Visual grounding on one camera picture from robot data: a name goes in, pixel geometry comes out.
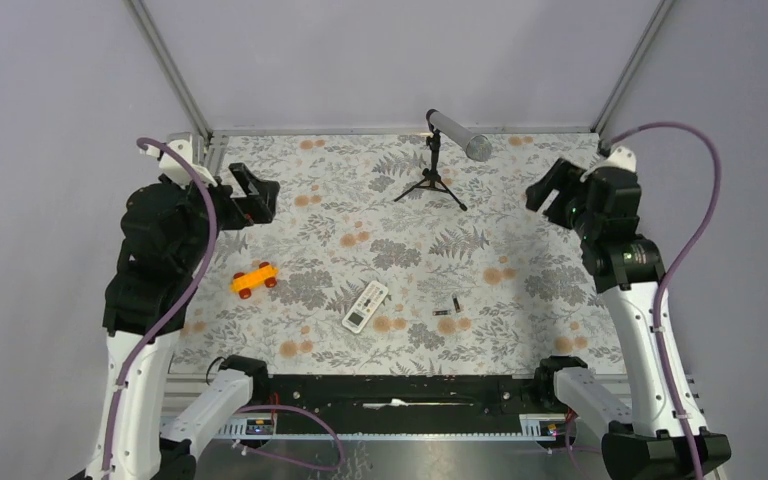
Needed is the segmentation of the white remote control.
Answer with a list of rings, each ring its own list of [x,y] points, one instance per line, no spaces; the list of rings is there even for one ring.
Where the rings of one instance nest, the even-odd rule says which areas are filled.
[[[341,325],[353,334],[359,334],[373,318],[375,312],[389,294],[387,286],[371,281],[348,309]]]

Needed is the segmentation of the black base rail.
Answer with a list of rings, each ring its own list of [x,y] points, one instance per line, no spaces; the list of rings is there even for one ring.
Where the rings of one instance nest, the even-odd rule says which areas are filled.
[[[254,405],[277,415],[281,434],[313,434],[315,414],[340,435],[519,434],[525,417],[560,421],[566,408],[536,399],[510,375],[274,375],[254,386]]]

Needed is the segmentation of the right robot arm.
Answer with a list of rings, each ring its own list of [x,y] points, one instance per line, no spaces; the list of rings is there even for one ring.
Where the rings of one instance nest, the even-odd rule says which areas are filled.
[[[654,242],[637,231],[641,187],[618,165],[586,170],[558,159],[526,190],[526,207],[575,232],[582,263],[613,321],[631,402],[597,382],[577,358],[541,362],[533,386],[543,410],[565,407],[599,439],[612,479],[702,479],[730,459],[726,435],[712,432],[675,345],[666,270]]]

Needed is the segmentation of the floral table mat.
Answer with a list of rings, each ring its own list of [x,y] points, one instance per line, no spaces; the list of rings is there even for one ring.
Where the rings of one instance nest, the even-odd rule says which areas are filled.
[[[591,164],[593,134],[494,135],[492,157],[441,147],[446,193],[415,190],[430,152],[414,135],[234,136],[242,162],[281,185],[272,223],[223,233],[171,362],[202,374],[218,357],[279,374],[530,374],[552,354],[599,374],[624,362],[578,238],[526,208],[527,186],[558,158]],[[230,291],[262,262],[277,286]],[[341,320],[367,284],[389,294],[353,334]],[[456,295],[461,312],[456,313]],[[448,316],[433,316],[451,309]]]

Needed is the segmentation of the grey microphone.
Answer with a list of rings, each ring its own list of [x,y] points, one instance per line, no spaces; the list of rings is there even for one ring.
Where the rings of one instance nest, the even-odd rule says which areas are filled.
[[[468,159],[486,162],[492,156],[492,144],[486,136],[472,132],[440,111],[429,109],[426,121],[433,131],[439,131],[457,144]]]

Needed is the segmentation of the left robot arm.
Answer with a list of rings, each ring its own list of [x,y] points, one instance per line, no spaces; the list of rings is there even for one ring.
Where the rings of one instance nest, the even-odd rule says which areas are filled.
[[[217,429],[239,407],[256,411],[269,401],[265,363],[234,356],[177,420],[160,422],[167,367],[219,232],[275,216],[278,182],[241,163],[230,172],[242,197],[219,178],[191,177],[182,186],[162,177],[127,200],[116,273],[105,292],[103,414],[82,479],[191,479]]]

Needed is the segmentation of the orange toy brick car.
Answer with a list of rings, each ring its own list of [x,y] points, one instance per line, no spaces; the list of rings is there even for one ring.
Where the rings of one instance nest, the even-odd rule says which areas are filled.
[[[277,286],[279,270],[270,262],[262,262],[258,268],[250,272],[237,272],[230,283],[230,291],[241,299],[249,299],[254,290],[259,287],[271,289]]]

